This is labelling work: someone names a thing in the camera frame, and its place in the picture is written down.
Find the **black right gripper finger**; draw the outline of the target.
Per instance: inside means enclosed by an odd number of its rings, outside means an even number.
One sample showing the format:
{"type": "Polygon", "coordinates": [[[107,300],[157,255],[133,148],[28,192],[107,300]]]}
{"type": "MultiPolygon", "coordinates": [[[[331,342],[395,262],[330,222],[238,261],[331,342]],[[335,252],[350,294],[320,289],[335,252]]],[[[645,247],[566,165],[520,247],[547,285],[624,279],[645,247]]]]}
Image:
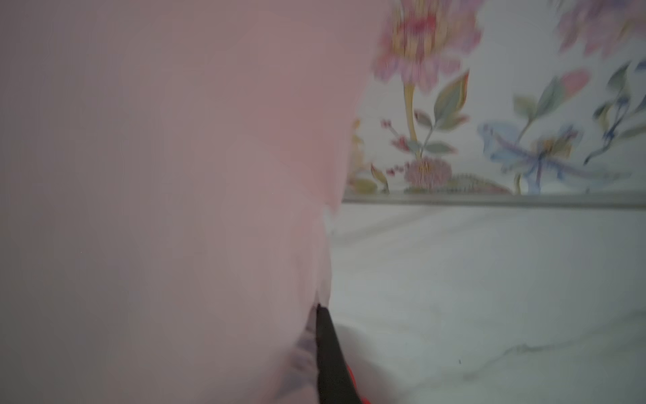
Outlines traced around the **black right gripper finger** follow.
{"type": "Polygon", "coordinates": [[[316,361],[320,404],[361,404],[348,375],[347,363],[329,310],[316,308],[316,361]]]}

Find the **pink plastic bag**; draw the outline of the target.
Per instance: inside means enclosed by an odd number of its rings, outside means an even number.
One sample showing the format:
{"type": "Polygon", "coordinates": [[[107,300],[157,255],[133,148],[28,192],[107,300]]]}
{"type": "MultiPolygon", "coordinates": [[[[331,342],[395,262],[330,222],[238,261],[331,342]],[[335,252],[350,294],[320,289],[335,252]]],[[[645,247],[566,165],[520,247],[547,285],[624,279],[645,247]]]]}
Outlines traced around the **pink plastic bag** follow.
{"type": "Polygon", "coordinates": [[[1,400],[318,403],[388,1],[1,4],[1,400]]]}

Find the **red flower-shaped plate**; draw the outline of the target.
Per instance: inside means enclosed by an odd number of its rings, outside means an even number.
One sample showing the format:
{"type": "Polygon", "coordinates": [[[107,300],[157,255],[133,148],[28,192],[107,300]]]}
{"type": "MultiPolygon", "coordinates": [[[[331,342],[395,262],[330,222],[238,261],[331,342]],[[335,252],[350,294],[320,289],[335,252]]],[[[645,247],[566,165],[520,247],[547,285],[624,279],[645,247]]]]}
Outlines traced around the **red flower-shaped plate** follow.
{"type": "Polygon", "coordinates": [[[353,388],[355,392],[358,394],[358,397],[360,399],[361,404],[371,404],[370,400],[368,400],[367,397],[363,396],[360,391],[358,390],[358,385],[356,382],[356,378],[354,376],[354,373],[349,365],[347,365],[347,370],[348,370],[348,375],[351,379],[351,382],[353,383],[353,388]]]}

